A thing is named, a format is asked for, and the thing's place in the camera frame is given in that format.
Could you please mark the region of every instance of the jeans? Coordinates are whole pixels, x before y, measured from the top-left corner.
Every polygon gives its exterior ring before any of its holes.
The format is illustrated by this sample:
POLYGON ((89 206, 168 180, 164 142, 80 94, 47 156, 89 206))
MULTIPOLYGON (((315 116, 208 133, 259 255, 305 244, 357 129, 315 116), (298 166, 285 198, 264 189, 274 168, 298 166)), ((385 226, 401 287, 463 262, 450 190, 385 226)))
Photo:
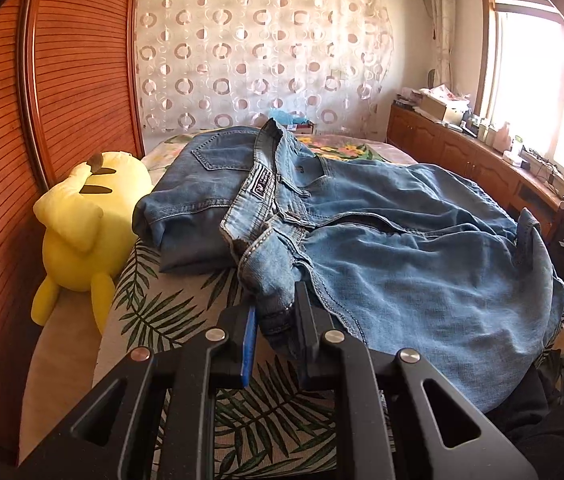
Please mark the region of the jeans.
POLYGON ((314 155, 269 121, 197 136, 140 200, 161 270, 238 264, 260 329, 293 354, 294 283, 372 349, 418 349, 480 410, 497 406, 564 316, 535 218, 515 222, 440 167, 314 155))

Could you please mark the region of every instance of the cabinet door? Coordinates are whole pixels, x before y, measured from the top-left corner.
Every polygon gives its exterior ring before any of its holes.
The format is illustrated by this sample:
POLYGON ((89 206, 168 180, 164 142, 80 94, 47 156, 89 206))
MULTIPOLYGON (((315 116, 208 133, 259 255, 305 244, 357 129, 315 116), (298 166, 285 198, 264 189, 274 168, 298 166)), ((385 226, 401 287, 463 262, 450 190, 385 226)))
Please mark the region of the cabinet door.
POLYGON ((406 145, 411 138, 411 127, 407 122, 407 118, 397 108, 393 108, 391 114, 395 116, 391 118, 391 127, 387 134, 387 140, 393 146, 405 152, 406 145))
POLYGON ((478 155, 470 178, 504 209, 510 204, 519 180, 505 162, 488 153, 478 155))
POLYGON ((439 144, 437 142, 437 128, 434 124, 416 124, 411 129, 409 155, 423 164, 437 164, 439 160, 439 144))
POLYGON ((462 139, 460 134, 449 131, 440 134, 440 137, 437 164, 448 171, 469 178, 472 170, 470 160, 475 156, 475 148, 470 145, 468 139, 462 139))

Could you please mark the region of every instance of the window blind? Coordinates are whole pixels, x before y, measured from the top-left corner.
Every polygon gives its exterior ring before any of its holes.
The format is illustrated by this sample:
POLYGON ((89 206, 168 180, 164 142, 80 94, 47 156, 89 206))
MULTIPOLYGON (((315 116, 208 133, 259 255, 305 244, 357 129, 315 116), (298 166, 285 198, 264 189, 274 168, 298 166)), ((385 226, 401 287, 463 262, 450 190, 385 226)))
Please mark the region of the window blind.
POLYGON ((564 18, 550 0, 493 0, 496 12, 528 14, 564 25, 564 18))

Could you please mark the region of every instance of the plush toy leg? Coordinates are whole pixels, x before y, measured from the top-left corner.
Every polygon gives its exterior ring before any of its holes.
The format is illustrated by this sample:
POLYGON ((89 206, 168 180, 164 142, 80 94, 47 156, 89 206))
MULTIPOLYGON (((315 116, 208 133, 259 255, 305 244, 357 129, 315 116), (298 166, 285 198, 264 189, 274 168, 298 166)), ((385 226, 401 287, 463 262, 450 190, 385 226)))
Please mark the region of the plush toy leg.
POLYGON ((116 286, 108 274, 98 273, 91 278, 91 304, 93 316, 98 330, 102 334, 107 323, 108 311, 111 309, 116 286))
POLYGON ((57 295, 59 293, 60 286, 47 276, 33 298, 31 319, 35 323, 44 326, 56 306, 57 295))

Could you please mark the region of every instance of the wooden headboard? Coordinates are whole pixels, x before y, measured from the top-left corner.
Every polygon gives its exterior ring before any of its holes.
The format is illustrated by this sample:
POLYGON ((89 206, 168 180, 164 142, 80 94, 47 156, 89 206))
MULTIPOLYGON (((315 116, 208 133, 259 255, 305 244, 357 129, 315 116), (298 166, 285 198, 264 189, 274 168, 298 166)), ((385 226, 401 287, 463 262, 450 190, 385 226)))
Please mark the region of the wooden headboard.
POLYGON ((7 0, 0 7, 0 450, 15 454, 40 328, 35 200, 94 152, 143 152, 129 56, 134 0, 7 0))

